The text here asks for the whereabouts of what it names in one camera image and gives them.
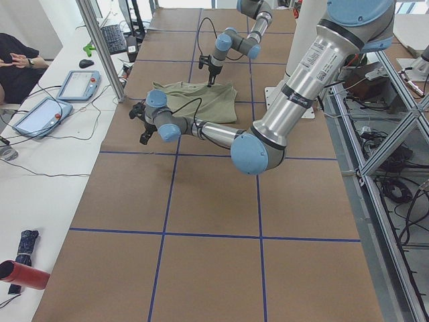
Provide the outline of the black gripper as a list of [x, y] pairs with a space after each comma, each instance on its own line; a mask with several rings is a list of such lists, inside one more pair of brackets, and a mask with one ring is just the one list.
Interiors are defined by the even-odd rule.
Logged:
[[211, 55], [201, 54], [198, 60], [198, 68], [203, 69], [204, 66], [208, 66], [209, 71], [207, 87], [212, 87], [215, 83], [215, 78], [218, 74], [221, 73], [221, 70], [223, 68], [223, 61], [218, 60]]
[[138, 102], [134, 104], [129, 112], [129, 118], [130, 119], [138, 118], [143, 122], [145, 131], [141, 134], [139, 143], [143, 145], [147, 145], [153, 135], [153, 132], [157, 131], [157, 127], [146, 120], [145, 104], [142, 102]]

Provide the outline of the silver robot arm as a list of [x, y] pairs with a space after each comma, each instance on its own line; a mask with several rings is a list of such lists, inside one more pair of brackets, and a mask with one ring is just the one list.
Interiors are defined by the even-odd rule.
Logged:
[[272, 23], [272, 10], [267, 1], [237, 1], [237, 11], [253, 19], [255, 23], [245, 38], [235, 28], [226, 28], [223, 33], [217, 36], [212, 54], [200, 55], [198, 68], [202, 69], [204, 65], [208, 66], [207, 87], [214, 85], [215, 78], [221, 73], [230, 49], [250, 59], [257, 58], [261, 50], [261, 39]]
[[257, 175], [275, 168], [285, 157], [288, 134], [346, 58], [391, 45], [394, 19], [394, 1], [305, 1], [298, 25], [314, 24], [314, 41], [293, 73], [275, 88], [274, 100], [261, 119], [240, 130], [180, 116], [168, 107], [166, 94], [154, 89], [129, 113], [144, 124], [140, 142], [147, 144], [153, 133], [165, 142], [190, 135], [229, 149], [242, 173]]

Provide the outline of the seated person's hand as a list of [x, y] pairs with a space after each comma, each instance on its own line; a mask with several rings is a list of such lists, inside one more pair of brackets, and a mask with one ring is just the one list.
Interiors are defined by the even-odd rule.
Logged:
[[25, 55], [21, 54], [10, 54], [12, 58], [12, 65], [16, 66], [17, 68], [31, 68], [32, 64], [29, 62], [29, 59]]

